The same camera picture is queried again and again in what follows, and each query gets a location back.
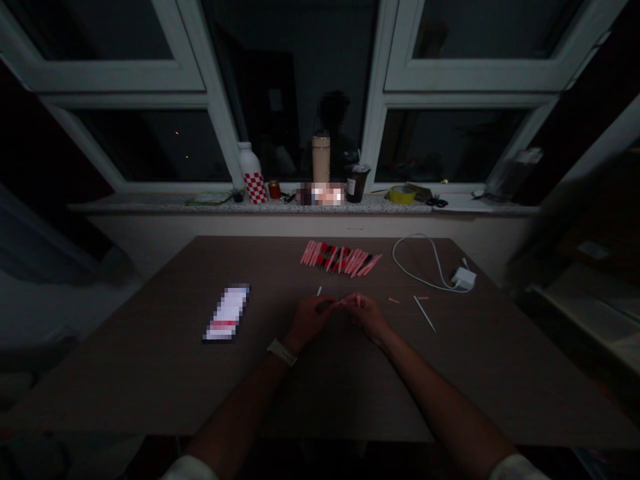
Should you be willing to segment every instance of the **yellow tape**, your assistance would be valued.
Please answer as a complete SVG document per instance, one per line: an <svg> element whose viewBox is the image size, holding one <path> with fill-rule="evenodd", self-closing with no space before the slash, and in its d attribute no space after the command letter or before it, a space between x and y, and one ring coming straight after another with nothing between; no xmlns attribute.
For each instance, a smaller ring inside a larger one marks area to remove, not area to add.
<svg viewBox="0 0 640 480"><path fill-rule="evenodd" d="M389 190L389 200L397 205L410 205L417 192L402 185L396 185Z"/></svg>

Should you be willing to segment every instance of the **white window frame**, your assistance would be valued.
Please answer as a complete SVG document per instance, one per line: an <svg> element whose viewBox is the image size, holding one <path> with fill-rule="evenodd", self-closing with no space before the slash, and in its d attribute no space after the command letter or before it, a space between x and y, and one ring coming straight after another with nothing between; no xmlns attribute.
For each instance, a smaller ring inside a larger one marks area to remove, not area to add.
<svg viewBox="0 0 640 480"><path fill-rule="evenodd" d="M372 167L367 178L365 191L373 192L388 189L396 183L376 183L375 173L384 125L389 109L529 109L530 114L509 142L494 169L482 183L421 183L437 193L468 193L485 189L498 178L507 160L520 149L527 148L544 124L546 118L558 101L557 93L491 93L491 92L430 92L390 93L384 90L388 81L390 64L393 61L392 49L398 31L397 14L405 2L421 0L379 0L377 28L373 40L373 58L367 94L365 124L361 144L362 162ZM40 94L40 99L62 125L71 138L78 144L89 160L104 176L117 193L154 192L182 193L198 191L228 190L232 186L243 188L244 182L239 168L238 136L235 130L233 113L220 74L213 44L199 1L171 0L178 8L178 16L188 50L197 62L198 78L203 82L204 92L154 93L66 93L61 89L55 94ZM98 142L88 132L84 124L72 114L72 109L207 109L215 134L218 138L232 183L211 182L136 182L126 181ZM284 191L299 186L299 182L282 182Z"/></svg>
<svg viewBox="0 0 640 480"><path fill-rule="evenodd" d="M145 93L145 94L111 94L111 95L41 95L41 102L64 128L76 145L87 156L93 166L117 193L180 193L229 190L232 185L242 187L244 182L237 161L237 146L228 141L221 141L219 115L212 107L205 93ZM204 110L209 113L211 124L215 130L220 148L227 163L232 183L230 182L144 182L128 181L113 164L82 120L70 110Z"/></svg>
<svg viewBox="0 0 640 480"><path fill-rule="evenodd" d="M627 0L587 0L550 59L414 59L425 0L402 0L386 91L558 92L565 88Z"/></svg>
<svg viewBox="0 0 640 480"><path fill-rule="evenodd" d="M48 61L0 1L0 51L35 92L204 91L175 0L150 0L173 60Z"/></svg>

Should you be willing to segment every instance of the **window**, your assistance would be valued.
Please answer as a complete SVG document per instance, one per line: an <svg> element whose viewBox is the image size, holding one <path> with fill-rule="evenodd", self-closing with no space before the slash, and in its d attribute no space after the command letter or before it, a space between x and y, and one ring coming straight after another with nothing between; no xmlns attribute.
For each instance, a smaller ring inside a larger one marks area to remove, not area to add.
<svg viewBox="0 0 640 480"><path fill-rule="evenodd" d="M206 110L74 110L127 181L231 181Z"/></svg>
<svg viewBox="0 0 640 480"><path fill-rule="evenodd" d="M0 51L36 92L205 89L175 0L0 0Z"/></svg>
<svg viewBox="0 0 640 480"><path fill-rule="evenodd" d="M331 136L331 178L358 162L376 0L202 2L238 137L265 178L311 179L311 138Z"/></svg>
<svg viewBox="0 0 640 480"><path fill-rule="evenodd" d="M626 2L0 0L0 58L117 192L242 187L239 141L291 189L318 131L332 181L360 158L367 191L459 191L530 146Z"/></svg>
<svg viewBox="0 0 640 480"><path fill-rule="evenodd" d="M402 0L386 91L563 90L627 0Z"/></svg>
<svg viewBox="0 0 640 480"><path fill-rule="evenodd" d="M375 181L483 183L527 114L521 109L389 110Z"/></svg>

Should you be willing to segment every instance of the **brown table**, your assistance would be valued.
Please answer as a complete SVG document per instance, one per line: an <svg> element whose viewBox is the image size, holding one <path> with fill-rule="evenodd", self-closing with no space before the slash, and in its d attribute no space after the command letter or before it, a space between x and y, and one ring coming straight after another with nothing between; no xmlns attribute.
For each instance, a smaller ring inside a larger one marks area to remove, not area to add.
<svg viewBox="0 0 640 480"><path fill-rule="evenodd" d="M297 301L360 291L393 326L518 444L640 447L640 433L469 260L467 294L438 291L406 276L391 258L394 239L332 239L384 253L371 274L350 280L299 264L308 239L198 237L175 256L2 424L19 429L191 435L291 322ZM437 239L445 275L462 250ZM438 282L424 239L398 258ZM251 299L234 343L201 336L228 283L248 282ZM432 332L412 295L424 307ZM399 305L387 301L393 297ZM337 313L285 379L263 433L268 436L431 441L420 412L384 355Z"/></svg>

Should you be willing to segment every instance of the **glass pane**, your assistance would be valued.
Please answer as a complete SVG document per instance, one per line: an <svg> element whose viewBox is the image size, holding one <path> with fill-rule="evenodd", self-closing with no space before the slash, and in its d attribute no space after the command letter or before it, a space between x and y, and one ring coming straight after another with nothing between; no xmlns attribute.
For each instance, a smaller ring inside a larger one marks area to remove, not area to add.
<svg viewBox="0 0 640 480"><path fill-rule="evenodd" d="M331 178L357 163L377 0L202 0L238 136L265 178L311 180L311 138L331 137Z"/></svg>
<svg viewBox="0 0 640 480"><path fill-rule="evenodd" d="M151 0L4 0L46 60L172 59Z"/></svg>
<svg viewBox="0 0 640 480"><path fill-rule="evenodd" d="M231 181L209 114L74 111L128 181Z"/></svg>
<svg viewBox="0 0 640 480"><path fill-rule="evenodd" d="M389 110L377 182L484 182L527 110Z"/></svg>
<svg viewBox="0 0 640 480"><path fill-rule="evenodd" d="M413 58L546 59L584 0L425 0Z"/></svg>

